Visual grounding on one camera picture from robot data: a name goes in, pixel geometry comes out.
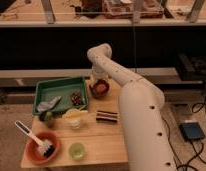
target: green plastic tray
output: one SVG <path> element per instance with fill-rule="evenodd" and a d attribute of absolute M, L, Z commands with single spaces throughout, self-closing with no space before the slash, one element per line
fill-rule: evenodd
<path fill-rule="evenodd" d="M 74 105 L 70 99 L 73 92 L 80 92 L 83 105 Z M 56 106 L 51 109 L 55 114 L 63 114 L 70 108 L 87 108 L 88 96 L 84 77 L 39 81 L 36 86 L 36 94 L 33 105 L 33 114 L 39 115 L 37 106 L 41 101 L 51 101 L 56 96 L 62 96 Z"/>

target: white brush handle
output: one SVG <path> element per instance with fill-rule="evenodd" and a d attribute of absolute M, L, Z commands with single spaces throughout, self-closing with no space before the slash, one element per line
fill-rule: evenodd
<path fill-rule="evenodd" d="M 43 145 L 43 141 L 41 141 L 34 133 L 27 127 L 25 126 L 21 121 L 16 121 L 15 125 L 26 135 L 28 135 L 30 138 L 32 138 L 38 145 Z"/>

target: brown bowl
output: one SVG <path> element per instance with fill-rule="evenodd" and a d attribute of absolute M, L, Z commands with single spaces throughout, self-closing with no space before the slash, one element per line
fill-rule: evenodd
<path fill-rule="evenodd" d="M 37 150 L 38 144 L 34 140 L 30 139 L 26 145 L 26 156 L 34 164 L 45 164 L 53 159 L 59 152 L 60 140 L 53 132 L 50 131 L 40 132 L 36 136 L 41 140 L 48 139 L 53 144 L 55 150 L 49 157 L 44 157 Z"/>

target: brush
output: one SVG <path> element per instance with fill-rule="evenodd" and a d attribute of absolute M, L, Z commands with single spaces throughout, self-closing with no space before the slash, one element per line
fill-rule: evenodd
<path fill-rule="evenodd" d="M 54 152 L 55 148 L 53 146 L 53 144 L 45 139 L 45 140 L 40 140 L 29 128 L 27 128 L 21 121 L 16 121 L 15 125 L 23 132 L 25 133 L 27 136 L 29 136 L 30 138 L 32 138 L 37 144 L 38 144 L 38 152 L 44 156 L 44 157 L 49 157 L 52 155 L 52 153 Z"/>

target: black panel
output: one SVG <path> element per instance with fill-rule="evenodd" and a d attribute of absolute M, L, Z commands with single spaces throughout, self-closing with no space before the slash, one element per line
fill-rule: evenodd
<path fill-rule="evenodd" d="M 0 28 L 0 69 L 90 68 L 89 48 L 109 43 L 126 66 L 173 67 L 178 53 L 206 55 L 206 26 Z"/>

